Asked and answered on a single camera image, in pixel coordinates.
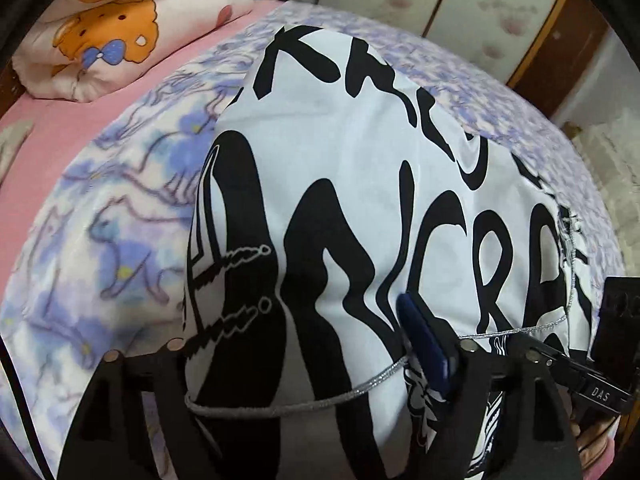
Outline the person's right hand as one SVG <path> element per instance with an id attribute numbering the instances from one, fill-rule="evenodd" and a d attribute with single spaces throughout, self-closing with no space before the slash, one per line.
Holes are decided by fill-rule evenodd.
<path id="1" fill-rule="evenodd" d="M 570 418 L 570 430 L 576 440 L 582 471 L 586 471 L 605 453 L 608 447 L 608 432 L 616 420 L 616 417 L 597 420 L 587 429 L 582 429 L 575 416 Z"/>

